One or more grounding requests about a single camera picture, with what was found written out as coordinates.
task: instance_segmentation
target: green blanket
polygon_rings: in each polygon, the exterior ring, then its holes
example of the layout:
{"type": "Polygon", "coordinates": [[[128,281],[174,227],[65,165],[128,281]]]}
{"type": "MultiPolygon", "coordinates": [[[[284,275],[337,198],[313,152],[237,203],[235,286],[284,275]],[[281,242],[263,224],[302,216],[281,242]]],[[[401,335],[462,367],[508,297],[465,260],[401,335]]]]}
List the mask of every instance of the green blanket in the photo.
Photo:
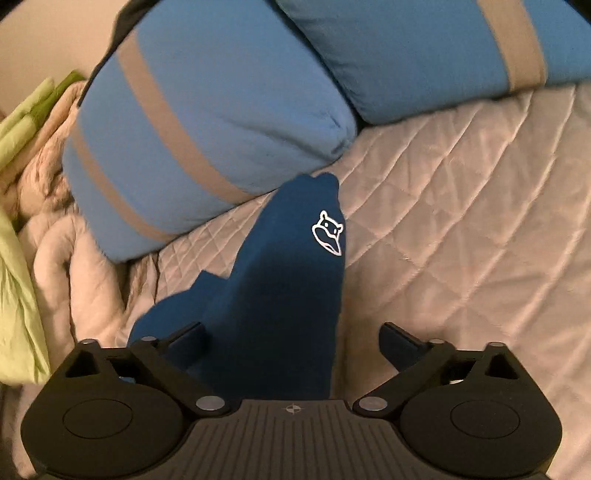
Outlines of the green blanket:
{"type": "Polygon", "coordinates": [[[40,384],[49,375],[31,277],[17,235],[0,208],[0,382],[40,384]]]}
{"type": "Polygon", "coordinates": [[[84,77],[77,71],[73,71],[55,89],[53,80],[43,81],[15,111],[6,117],[0,124],[0,170],[12,161],[43,126],[66,89],[79,80],[84,80],[84,77]]]}
{"type": "Polygon", "coordinates": [[[19,106],[17,106],[10,115],[8,115],[2,122],[0,122],[0,140],[24,117],[31,111],[36,104],[42,102],[53,92],[55,85],[51,78],[47,78],[41,82],[32,94],[30,94],[19,106]]]}

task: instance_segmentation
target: gray stripe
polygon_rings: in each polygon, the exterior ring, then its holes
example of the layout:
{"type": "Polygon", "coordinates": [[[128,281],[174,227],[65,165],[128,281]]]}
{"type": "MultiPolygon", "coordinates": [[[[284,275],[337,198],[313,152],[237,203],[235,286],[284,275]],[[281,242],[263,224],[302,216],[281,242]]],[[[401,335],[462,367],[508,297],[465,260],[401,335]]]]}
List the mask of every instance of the gray stripe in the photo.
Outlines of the gray stripe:
{"type": "Polygon", "coordinates": [[[119,216],[140,235],[167,244],[178,235],[173,233],[166,233],[162,230],[147,223],[127,202],[119,195],[115,186],[107,178],[100,165],[92,156],[88,149],[84,136],[78,124],[74,124],[72,132],[70,133],[72,139],[72,146],[76,150],[80,164],[86,171],[87,175],[94,182],[95,186],[119,214],[119,216]]]}
{"type": "Polygon", "coordinates": [[[478,6],[505,62],[509,91],[544,85],[544,52],[521,0],[478,0],[478,6]]]}
{"type": "Polygon", "coordinates": [[[162,143],[177,163],[203,190],[234,205],[255,195],[242,191],[223,177],[203,156],[160,91],[144,60],[134,31],[117,51],[123,74],[162,143]]]}

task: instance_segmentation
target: white logo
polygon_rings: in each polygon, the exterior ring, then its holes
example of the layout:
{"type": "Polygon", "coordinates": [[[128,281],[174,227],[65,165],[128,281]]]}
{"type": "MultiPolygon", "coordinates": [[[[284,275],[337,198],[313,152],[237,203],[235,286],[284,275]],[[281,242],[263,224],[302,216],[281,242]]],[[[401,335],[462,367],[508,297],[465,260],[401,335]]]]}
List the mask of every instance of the white logo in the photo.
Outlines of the white logo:
{"type": "Polygon", "coordinates": [[[343,231],[343,224],[337,223],[329,217],[326,210],[320,212],[320,220],[312,226],[312,233],[316,241],[322,245],[322,248],[328,250],[333,255],[340,257],[342,255],[340,250],[339,237],[343,231]]]}
{"type": "Polygon", "coordinates": [[[283,410],[285,410],[288,413],[291,413],[292,415],[295,415],[296,413],[301,412],[303,408],[299,405],[292,403],[289,407],[285,407],[283,410]]]}

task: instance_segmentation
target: circular pad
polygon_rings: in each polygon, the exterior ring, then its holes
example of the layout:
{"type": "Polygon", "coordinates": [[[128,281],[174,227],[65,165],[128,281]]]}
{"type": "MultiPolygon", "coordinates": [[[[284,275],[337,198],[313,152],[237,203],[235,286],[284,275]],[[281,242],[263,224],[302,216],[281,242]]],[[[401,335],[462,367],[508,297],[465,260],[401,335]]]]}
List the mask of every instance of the circular pad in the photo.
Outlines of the circular pad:
{"type": "Polygon", "coordinates": [[[77,437],[105,439],[125,430],[133,417],[131,408],[124,403],[100,398],[72,407],[64,415],[64,425],[77,437]]]}
{"type": "Polygon", "coordinates": [[[113,479],[157,464],[178,445],[183,415],[166,394],[119,379],[76,380],[68,395],[47,395],[23,420],[35,465],[58,477],[113,479]]]}
{"type": "Polygon", "coordinates": [[[480,439],[500,439],[519,426],[519,415],[511,407],[490,400],[472,400],[452,410],[458,430],[480,439]]]}

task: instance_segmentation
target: bedding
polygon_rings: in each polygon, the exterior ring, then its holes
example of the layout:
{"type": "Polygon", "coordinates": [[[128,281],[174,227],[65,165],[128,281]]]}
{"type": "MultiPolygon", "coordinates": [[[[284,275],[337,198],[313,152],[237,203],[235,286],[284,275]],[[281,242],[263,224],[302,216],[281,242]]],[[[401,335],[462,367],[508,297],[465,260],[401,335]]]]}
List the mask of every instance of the bedding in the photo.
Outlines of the bedding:
{"type": "Polygon", "coordinates": [[[30,114],[23,116],[14,127],[0,138],[0,168],[8,165],[35,136],[37,126],[30,114]]]}
{"type": "Polygon", "coordinates": [[[85,220],[74,212],[39,214],[19,233],[48,345],[51,371],[76,339],[112,346],[125,305],[114,264],[99,251],[85,220]]]}
{"type": "Polygon", "coordinates": [[[78,111],[74,103],[84,85],[76,82],[66,89],[37,135],[0,171],[0,206],[13,225],[72,201],[61,156],[78,111]]]}
{"type": "MultiPolygon", "coordinates": [[[[333,394],[395,373],[383,322],[463,349],[505,342],[563,424],[549,475],[591,478],[591,83],[368,128],[324,171],[347,229],[333,394]]],[[[270,196],[164,248],[157,299],[227,277],[270,196]]]]}
{"type": "Polygon", "coordinates": [[[56,85],[56,88],[50,93],[49,97],[31,108],[29,115],[31,115],[36,127],[41,128],[43,124],[45,124],[45,121],[47,120],[47,117],[49,117],[51,110],[53,110],[57,101],[70,87],[70,85],[76,82],[83,82],[84,80],[85,78],[79,72],[73,70],[66,76],[66,78],[56,85]]]}
{"type": "Polygon", "coordinates": [[[18,121],[31,111],[36,104],[49,97],[55,87],[53,79],[46,78],[35,90],[25,98],[5,119],[0,123],[0,139],[3,138],[18,123],[18,121]]]}
{"type": "Polygon", "coordinates": [[[125,261],[341,156],[345,98],[267,0],[162,0],[94,78],[64,153],[101,249],[125,261]]]}
{"type": "Polygon", "coordinates": [[[0,208],[0,382],[39,384],[49,375],[46,339],[24,253],[0,208]]]}
{"type": "Polygon", "coordinates": [[[370,124],[591,78],[591,25],[564,0],[275,1],[370,124]]]}

